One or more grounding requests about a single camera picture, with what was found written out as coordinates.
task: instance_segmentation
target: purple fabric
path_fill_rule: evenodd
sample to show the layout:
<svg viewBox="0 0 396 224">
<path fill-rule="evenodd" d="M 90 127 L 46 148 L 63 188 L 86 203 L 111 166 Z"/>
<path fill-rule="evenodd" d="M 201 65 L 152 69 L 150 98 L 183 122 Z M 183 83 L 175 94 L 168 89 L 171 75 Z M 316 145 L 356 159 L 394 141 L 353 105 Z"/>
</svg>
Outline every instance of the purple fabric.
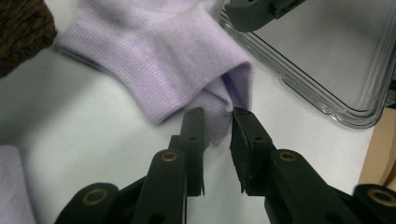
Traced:
<svg viewBox="0 0 396 224">
<path fill-rule="evenodd" d="M 15 147 L 0 146 L 0 224 L 33 224 L 35 218 Z"/>
<path fill-rule="evenodd" d="M 203 107 L 217 143 L 233 107 L 250 108 L 252 80 L 249 56 L 217 23 L 222 3 L 79 0 L 60 46 L 126 85 L 154 123 Z"/>
</svg>

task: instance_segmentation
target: lavender cloth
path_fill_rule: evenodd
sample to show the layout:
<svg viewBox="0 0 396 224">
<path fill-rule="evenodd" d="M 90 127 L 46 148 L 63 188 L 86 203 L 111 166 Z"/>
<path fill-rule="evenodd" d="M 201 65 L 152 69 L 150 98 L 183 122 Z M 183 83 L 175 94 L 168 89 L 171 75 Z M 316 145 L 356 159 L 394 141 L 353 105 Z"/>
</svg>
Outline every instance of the lavender cloth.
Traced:
<svg viewBox="0 0 396 224">
<path fill-rule="evenodd" d="M 0 146 L 0 224 L 35 223 L 15 147 Z"/>
<path fill-rule="evenodd" d="M 79 0 L 60 42 L 108 72 L 160 123 L 203 107 L 209 136 L 229 130 L 234 106 L 250 108 L 252 63 L 218 25 L 220 0 Z"/>
</svg>

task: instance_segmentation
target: white table surface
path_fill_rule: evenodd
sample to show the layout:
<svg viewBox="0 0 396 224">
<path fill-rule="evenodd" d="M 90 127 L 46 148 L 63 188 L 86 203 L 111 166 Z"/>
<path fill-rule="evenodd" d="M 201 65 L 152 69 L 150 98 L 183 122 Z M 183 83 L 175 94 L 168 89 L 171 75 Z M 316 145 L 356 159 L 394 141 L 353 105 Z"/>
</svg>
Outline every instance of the white table surface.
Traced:
<svg viewBox="0 0 396 224">
<path fill-rule="evenodd" d="M 77 1 L 47 0 L 58 38 Z M 278 148 L 295 150 L 331 186 L 351 193 L 373 128 L 342 126 L 256 63 L 252 111 Z M 81 188 L 108 182 L 120 189 L 147 174 L 154 154 L 179 134 L 182 112 L 150 123 L 117 80 L 62 54 L 41 51 L 0 79 L 0 144 L 21 151 L 37 223 L 53 223 Z M 190 198 L 188 223 L 269 223 L 264 198 L 240 193 L 231 136 L 205 152 L 205 197 Z"/>
</svg>

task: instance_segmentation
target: transparent plastic box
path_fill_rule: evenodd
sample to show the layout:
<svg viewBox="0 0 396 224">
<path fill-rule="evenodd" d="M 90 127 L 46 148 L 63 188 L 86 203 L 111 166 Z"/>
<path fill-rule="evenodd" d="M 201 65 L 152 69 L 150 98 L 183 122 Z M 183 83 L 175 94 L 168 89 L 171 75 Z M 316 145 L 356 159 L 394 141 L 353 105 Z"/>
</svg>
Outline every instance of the transparent plastic box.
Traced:
<svg viewBox="0 0 396 224">
<path fill-rule="evenodd" d="M 396 62 L 396 1 L 307 0 L 251 33 L 235 31 L 223 10 L 220 24 L 324 114 L 356 129 L 379 120 Z"/>
</svg>

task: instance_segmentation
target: brown knit fabric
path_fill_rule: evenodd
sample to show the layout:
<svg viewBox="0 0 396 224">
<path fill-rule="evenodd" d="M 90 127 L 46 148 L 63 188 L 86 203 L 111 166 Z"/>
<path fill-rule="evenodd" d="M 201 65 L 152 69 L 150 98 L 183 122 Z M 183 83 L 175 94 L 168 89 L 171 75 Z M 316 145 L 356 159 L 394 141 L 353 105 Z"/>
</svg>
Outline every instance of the brown knit fabric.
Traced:
<svg viewBox="0 0 396 224">
<path fill-rule="evenodd" d="M 52 45 L 53 17 L 43 0 L 0 1 L 0 78 Z"/>
</svg>

